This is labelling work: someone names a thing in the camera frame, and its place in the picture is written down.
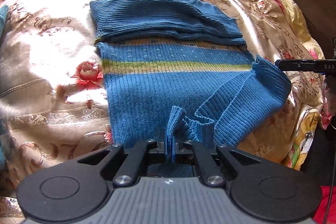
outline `ribbed gray surface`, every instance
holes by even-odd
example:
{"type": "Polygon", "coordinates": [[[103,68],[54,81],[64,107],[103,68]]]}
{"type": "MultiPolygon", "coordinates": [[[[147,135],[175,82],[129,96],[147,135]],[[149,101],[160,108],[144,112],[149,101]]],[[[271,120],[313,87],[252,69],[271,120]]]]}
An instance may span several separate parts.
{"type": "MultiPolygon", "coordinates": [[[[205,187],[198,178],[167,180],[143,177],[134,187],[119,188],[99,212],[76,224],[266,223],[240,212],[224,190],[205,187]]],[[[301,224],[313,223],[309,219],[301,224]]]]}

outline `bed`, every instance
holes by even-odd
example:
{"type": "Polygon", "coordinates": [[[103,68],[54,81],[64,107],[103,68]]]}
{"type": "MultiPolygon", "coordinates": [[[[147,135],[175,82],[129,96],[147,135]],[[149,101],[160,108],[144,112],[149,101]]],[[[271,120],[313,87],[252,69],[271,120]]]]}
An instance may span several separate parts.
{"type": "MultiPolygon", "coordinates": [[[[0,0],[9,6],[0,42],[2,223],[22,221],[14,191],[25,176],[113,142],[90,1],[0,0]]],[[[203,1],[236,18],[254,55],[271,62],[324,58],[293,0],[203,1]]],[[[299,170],[325,109],[323,79],[288,77],[283,108],[238,148],[299,170]]]]}

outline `yellow stripe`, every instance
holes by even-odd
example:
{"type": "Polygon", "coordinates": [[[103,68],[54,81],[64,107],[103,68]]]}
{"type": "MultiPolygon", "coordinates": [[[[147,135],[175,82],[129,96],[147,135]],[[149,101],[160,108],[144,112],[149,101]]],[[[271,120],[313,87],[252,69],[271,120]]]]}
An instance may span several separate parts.
{"type": "MultiPolygon", "coordinates": [[[[95,41],[95,44],[104,41],[102,37],[98,37],[95,41]]],[[[227,46],[221,44],[215,44],[206,41],[185,41],[185,40],[176,40],[176,39],[169,39],[169,38],[138,38],[127,40],[123,42],[112,42],[113,46],[125,46],[125,45],[160,45],[160,44],[173,44],[173,45],[183,45],[183,46],[190,46],[190,47],[198,47],[198,48],[209,48],[213,50],[228,50],[228,51],[241,51],[246,50],[246,47],[243,46],[227,46]]]]}
{"type": "Polygon", "coordinates": [[[196,71],[249,71],[252,65],[231,65],[231,64],[211,64],[201,62],[186,61],[157,61],[157,62],[120,62],[102,60],[102,67],[105,74],[112,73],[117,75],[156,73],[156,72],[196,72],[196,71]]]}

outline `circular cover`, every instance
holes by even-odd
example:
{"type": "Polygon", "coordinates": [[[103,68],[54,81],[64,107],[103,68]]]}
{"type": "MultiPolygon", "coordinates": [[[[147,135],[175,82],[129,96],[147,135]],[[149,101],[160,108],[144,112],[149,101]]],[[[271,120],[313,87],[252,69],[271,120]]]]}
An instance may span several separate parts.
{"type": "Polygon", "coordinates": [[[93,166],[64,167],[31,174],[19,185],[17,199],[26,217],[39,222],[67,222],[90,214],[104,202],[108,187],[93,166]]]}
{"type": "Polygon", "coordinates": [[[244,167],[233,181],[230,194],[245,212],[273,222],[308,218],[321,199],[315,181],[299,171],[273,164],[244,167]]]}

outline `green stripe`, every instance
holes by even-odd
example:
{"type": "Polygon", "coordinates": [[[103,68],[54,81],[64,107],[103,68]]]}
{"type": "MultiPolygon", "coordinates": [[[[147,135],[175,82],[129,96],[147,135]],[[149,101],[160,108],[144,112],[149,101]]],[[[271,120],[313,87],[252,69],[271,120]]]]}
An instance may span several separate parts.
{"type": "Polygon", "coordinates": [[[249,71],[251,64],[232,65],[232,64],[212,64],[203,62],[188,61],[157,61],[157,62],[120,62],[102,60],[102,67],[105,74],[112,73],[117,75],[156,73],[156,72],[196,72],[196,71],[249,71]]]}

